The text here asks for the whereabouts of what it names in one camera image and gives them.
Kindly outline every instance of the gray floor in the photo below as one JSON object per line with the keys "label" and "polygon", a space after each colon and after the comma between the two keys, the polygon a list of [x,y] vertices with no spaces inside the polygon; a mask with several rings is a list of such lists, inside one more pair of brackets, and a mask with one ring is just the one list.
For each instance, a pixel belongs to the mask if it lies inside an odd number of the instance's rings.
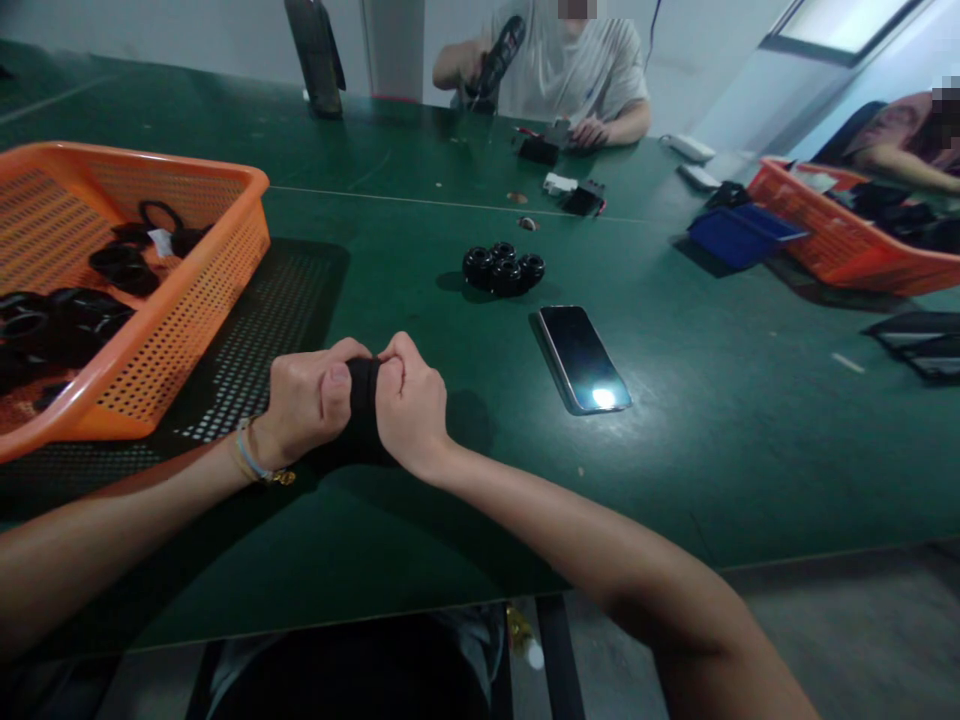
{"label": "gray floor", "polygon": [[[960,718],[960,541],[940,547],[726,577],[825,720]],[[579,593],[566,601],[587,717],[667,718],[649,652]],[[536,629],[533,601],[516,604]],[[199,659],[196,648],[125,658],[99,720],[183,717]],[[549,720],[543,673],[516,659],[511,668],[516,718]],[[160,682],[145,690],[144,677]]]}

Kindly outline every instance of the pink shirt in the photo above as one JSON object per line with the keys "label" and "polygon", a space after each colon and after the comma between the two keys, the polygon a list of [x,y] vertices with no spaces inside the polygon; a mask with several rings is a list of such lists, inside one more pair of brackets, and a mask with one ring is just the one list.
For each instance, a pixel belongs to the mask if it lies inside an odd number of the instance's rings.
{"label": "pink shirt", "polygon": [[932,92],[897,100],[877,113],[844,156],[876,145],[896,145],[928,165],[960,177],[960,137],[952,137],[950,124],[939,122],[941,117],[934,112]]}

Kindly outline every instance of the smartphone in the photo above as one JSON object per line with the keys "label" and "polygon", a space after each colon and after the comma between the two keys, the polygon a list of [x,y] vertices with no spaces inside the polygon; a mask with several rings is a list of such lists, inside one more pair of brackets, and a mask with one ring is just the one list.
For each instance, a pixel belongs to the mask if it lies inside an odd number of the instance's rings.
{"label": "smartphone", "polygon": [[544,307],[538,317],[573,410],[592,414],[633,405],[627,386],[582,307]]}

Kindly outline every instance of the black mesh mat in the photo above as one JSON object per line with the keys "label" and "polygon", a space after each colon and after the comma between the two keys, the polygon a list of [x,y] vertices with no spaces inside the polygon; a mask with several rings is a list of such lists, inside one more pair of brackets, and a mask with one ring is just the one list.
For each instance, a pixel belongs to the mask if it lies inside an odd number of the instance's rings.
{"label": "black mesh mat", "polygon": [[0,466],[0,522],[27,520],[262,412],[273,359],[322,346],[348,264],[338,245],[274,239],[156,432],[134,442],[57,443]]}

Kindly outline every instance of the small debris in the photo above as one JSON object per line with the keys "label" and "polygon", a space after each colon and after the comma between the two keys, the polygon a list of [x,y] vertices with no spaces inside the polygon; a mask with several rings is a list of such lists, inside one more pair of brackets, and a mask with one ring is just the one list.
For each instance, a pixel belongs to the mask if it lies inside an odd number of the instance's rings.
{"label": "small debris", "polygon": [[831,357],[834,360],[836,360],[838,363],[843,365],[845,368],[853,370],[855,373],[859,373],[860,375],[863,375],[866,372],[866,370],[864,370],[862,367],[857,365],[853,360],[845,358],[840,353],[834,353],[833,355],[831,355]]}

